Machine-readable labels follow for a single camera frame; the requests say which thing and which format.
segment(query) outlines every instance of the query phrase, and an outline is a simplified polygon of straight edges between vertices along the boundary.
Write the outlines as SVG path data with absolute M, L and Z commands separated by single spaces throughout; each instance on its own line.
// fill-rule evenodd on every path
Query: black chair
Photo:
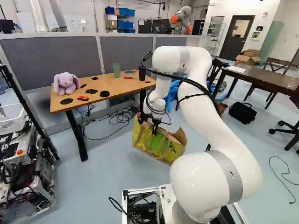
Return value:
M 211 71 L 211 74 L 210 76 L 208 76 L 206 78 L 207 81 L 209 81 L 209 85 L 207 86 L 208 90 L 211 92 L 211 86 L 213 84 L 213 81 L 215 80 L 216 76 L 218 75 L 219 71 L 221 70 L 222 67 L 225 67 L 226 64 L 223 63 L 222 61 L 220 61 L 219 59 L 217 58 L 214 58 L 213 61 L 212 61 L 212 66 L 210 68 L 210 70 L 212 69 Z M 177 97 L 177 105 L 176 105 L 176 111 L 178 110 L 178 105 L 179 105 L 179 101 L 178 101 L 178 97 Z
M 299 98 L 295 98 L 295 97 L 290 97 L 290 100 L 297 106 L 297 108 L 299 108 Z M 269 133 L 270 134 L 275 134 L 275 132 L 284 132 L 284 133 L 290 133 L 290 134 L 294 134 L 294 138 L 285 146 L 285 151 L 289 151 L 298 141 L 299 141 L 299 121 L 297 122 L 297 124 L 290 125 L 286 122 L 284 122 L 283 120 L 278 122 L 279 126 L 288 126 L 290 128 L 290 130 L 285 130 L 285 129 L 269 129 Z
M 278 71 L 280 69 L 284 69 L 284 72 L 283 72 L 282 75 L 285 75 L 287 73 L 287 71 L 289 70 L 289 68 L 293 64 L 291 62 L 288 62 L 288 61 L 284 61 L 284 60 L 279 60 L 279 59 L 268 57 L 268 59 L 267 59 L 265 65 L 264 65 L 263 69 L 266 69 L 267 65 L 270 65 L 271 70 L 273 72 L 276 72 L 276 71 Z M 276 97 L 277 92 L 274 92 L 274 91 L 271 91 L 269 89 L 263 88 L 261 86 L 252 84 L 251 87 L 250 87 L 250 89 L 249 89 L 249 91 L 247 92 L 247 94 L 246 94 L 246 96 L 244 98 L 244 101 L 247 100 L 247 98 L 252 94 L 252 92 L 254 91 L 255 88 L 258 88 L 258 89 L 270 92 L 268 98 L 266 99 L 266 102 L 268 102 L 268 104 L 265 107 L 265 109 L 268 109 L 268 107 L 270 106 L 270 104 L 272 103 L 272 101 L 274 100 L 274 98 Z

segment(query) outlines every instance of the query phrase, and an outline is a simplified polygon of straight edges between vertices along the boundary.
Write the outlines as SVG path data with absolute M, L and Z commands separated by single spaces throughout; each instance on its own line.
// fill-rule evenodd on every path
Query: green cup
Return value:
M 114 78 L 119 78 L 121 72 L 121 65 L 119 63 L 113 63 L 112 66 L 113 66 Z

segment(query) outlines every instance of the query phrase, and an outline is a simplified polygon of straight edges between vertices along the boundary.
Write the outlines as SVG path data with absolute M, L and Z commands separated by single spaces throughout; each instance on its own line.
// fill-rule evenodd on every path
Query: purple stuffed bunny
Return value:
M 79 79 L 68 72 L 56 74 L 54 76 L 54 92 L 59 96 L 66 94 L 72 94 L 75 89 L 80 87 Z

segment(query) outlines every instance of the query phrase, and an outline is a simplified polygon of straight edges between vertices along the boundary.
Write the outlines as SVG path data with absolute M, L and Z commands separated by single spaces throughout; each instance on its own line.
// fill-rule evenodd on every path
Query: gray partition panel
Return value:
M 51 85 L 68 71 L 77 77 L 101 74 L 96 37 L 35 37 L 0 40 L 21 88 Z
M 138 69 L 141 57 L 153 47 L 153 37 L 101 36 L 100 42 L 105 73 L 113 72 L 113 63 L 119 63 L 121 70 Z
M 156 37 L 155 49 L 161 46 L 186 46 L 187 37 Z

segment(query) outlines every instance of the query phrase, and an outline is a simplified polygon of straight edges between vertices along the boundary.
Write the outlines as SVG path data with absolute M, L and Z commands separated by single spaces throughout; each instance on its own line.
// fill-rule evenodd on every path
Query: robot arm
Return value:
M 212 64 L 210 54 L 198 47 L 163 46 L 155 50 L 152 64 L 163 73 L 185 72 L 205 88 Z M 156 89 L 148 96 L 157 111 L 165 105 L 170 78 L 157 76 Z M 201 94 L 202 90 L 182 83 L 178 99 Z M 262 186 L 262 172 L 252 153 L 225 125 L 208 96 L 195 96 L 180 103 L 187 122 L 204 135 L 211 150 L 179 157 L 171 166 L 171 183 L 177 202 L 193 221 L 208 223 L 220 208 L 254 195 Z M 144 104 L 144 113 L 152 113 Z
M 191 33 L 191 25 L 189 22 L 189 16 L 191 15 L 191 8 L 189 6 L 182 7 L 176 14 L 174 14 L 170 19 L 169 23 L 171 28 L 175 29 L 177 22 L 183 22 L 182 34 Z

